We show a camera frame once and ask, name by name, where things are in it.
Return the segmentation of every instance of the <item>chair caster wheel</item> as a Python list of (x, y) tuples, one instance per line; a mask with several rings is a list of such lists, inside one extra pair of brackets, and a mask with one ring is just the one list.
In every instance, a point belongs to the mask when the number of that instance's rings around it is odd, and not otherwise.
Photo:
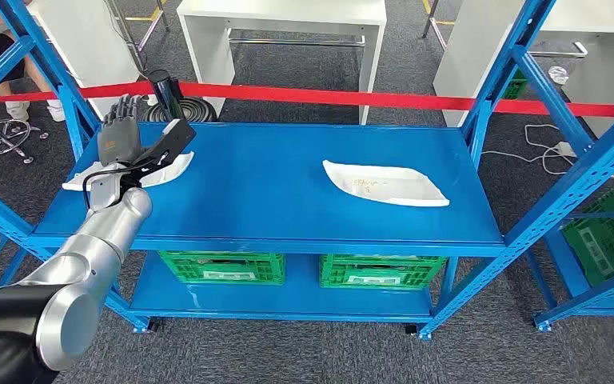
[(409, 325), (405, 326), (404, 327), (404, 332), (406, 334), (410, 334), (412, 336), (415, 336), (417, 334), (417, 325), (409, 324)]

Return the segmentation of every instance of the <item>gray carpet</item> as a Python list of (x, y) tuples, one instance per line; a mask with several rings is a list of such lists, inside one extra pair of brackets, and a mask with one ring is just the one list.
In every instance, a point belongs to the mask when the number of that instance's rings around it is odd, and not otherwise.
[[(193, 80), (175, 15), (177, 3), (171, 0), (166, 4), (171, 32), (164, 34), (159, 26), (147, 45), (148, 66), (163, 67), (179, 78)], [(445, 3), (441, 18), (454, 18), (457, 2)], [(131, 16), (144, 16), (153, 10), (149, 0), (121, 4)], [(432, 35), (420, 39), (425, 20), (420, 0), (387, 0), (387, 14), (375, 89), (431, 94), (441, 48)], [(142, 36), (146, 25), (134, 23), (133, 28)], [(357, 88), (359, 58), (353, 48), (236, 46), (234, 55), (235, 82), (239, 84)], [(549, 66), (552, 62), (541, 64)], [(572, 65), (562, 64), (568, 68)], [(29, 89), (31, 84), (23, 81), (20, 87)], [(527, 91), (526, 97), (533, 95)], [(63, 126), (50, 122), (44, 106), (35, 103), (30, 114), (31, 121), (45, 127), (50, 137), (26, 144), (36, 158), (31, 165), (22, 164), (14, 154), (0, 158), (0, 198), (35, 223), (69, 172), (72, 156)], [(0, 115), (5, 115), (3, 105)], [(229, 100), (221, 119), (356, 123), (357, 110)], [(548, 122), (545, 117), (495, 115), (485, 149), (529, 158), (539, 155), (525, 144), (523, 126)], [(376, 108), (371, 109), (370, 123), (444, 124), (438, 111)], [(560, 139), (554, 130), (534, 134), (536, 140), (549, 145)], [(564, 169), (563, 162), (552, 162), (550, 166)], [(540, 164), (495, 155), (484, 156), (480, 176), (502, 230), (511, 227), (556, 180)], [(534, 251), (552, 288), (563, 298), (563, 288), (544, 248), (536, 245)], [(12, 252), (8, 249), (0, 258), (0, 273)], [(142, 258), (142, 254), (133, 253), (122, 269), (119, 280), (126, 297), (133, 289)], [(475, 260), (464, 260), (459, 275), (464, 276), (474, 263)], [(35, 265), (29, 258), (20, 275)], [(132, 334), (130, 326), (105, 311), (98, 336), (86, 356), (56, 382), (614, 382), (614, 318), (570, 318), (557, 323), (552, 333), (539, 334), (530, 316), (541, 308), (540, 294), (521, 259), (448, 320), (433, 334), (431, 342), (405, 335), (402, 325), (370, 323), (166, 319), (160, 332)]]

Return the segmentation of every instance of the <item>red barrier rope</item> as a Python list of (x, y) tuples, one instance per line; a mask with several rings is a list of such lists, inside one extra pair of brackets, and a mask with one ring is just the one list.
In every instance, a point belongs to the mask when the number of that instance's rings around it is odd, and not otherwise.
[[(448, 98), (423, 94), (365, 93), (343, 90), (302, 90), (276, 88), (272, 86), (224, 86), (181, 82), (180, 89), (185, 96), (208, 96), (236, 98), (265, 102), (300, 102), (307, 104), (331, 104), (337, 106), (379, 106), (386, 108), (409, 108), (416, 110), (470, 110), (473, 98)], [(152, 94), (148, 82), (133, 82), (111, 86), (81, 88), (84, 98), (117, 97), (122, 94)], [(0, 96), (0, 102), (36, 102), (56, 98), (52, 92), (35, 92)], [(614, 118), (614, 105), (568, 103), (575, 116)], [(529, 100), (500, 100), (496, 112), (502, 114), (549, 114), (542, 102)]]

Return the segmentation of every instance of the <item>robotic arm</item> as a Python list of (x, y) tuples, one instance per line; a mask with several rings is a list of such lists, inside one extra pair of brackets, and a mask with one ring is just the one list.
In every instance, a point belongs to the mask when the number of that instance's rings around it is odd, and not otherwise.
[(123, 96), (102, 124), (98, 148), (106, 170), (84, 181), (88, 213), (81, 227), (32, 274), (0, 287), (0, 384), (50, 383), (88, 349), (112, 281), (152, 210), (140, 179), (171, 164), (196, 135), (173, 120), (143, 149), (137, 100)]

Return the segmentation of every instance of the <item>white table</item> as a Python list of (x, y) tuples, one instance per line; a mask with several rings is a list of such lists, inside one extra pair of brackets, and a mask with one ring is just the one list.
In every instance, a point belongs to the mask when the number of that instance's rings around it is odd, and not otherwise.
[[(440, 96), (473, 98), (523, 0), (464, 1), (434, 78)], [(581, 38), (589, 54), (578, 63), (563, 90), (572, 102), (614, 103), (614, 0), (557, 0), (539, 39)], [(466, 113), (444, 110), (446, 124), (459, 126)], [(614, 118), (586, 118), (601, 136)]]
[[(387, 16), (385, 0), (182, 0), (177, 8), (199, 82), (231, 84), (229, 31), (279, 30), (363, 36), (359, 91), (372, 92)], [(224, 98), (206, 98), (220, 114)], [(359, 108), (365, 124), (369, 107)]]
[[(27, 7), (79, 86), (134, 82), (140, 76), (104, 0), (33, 0)], [(101, 118), (118, 98), (91, 98)]]

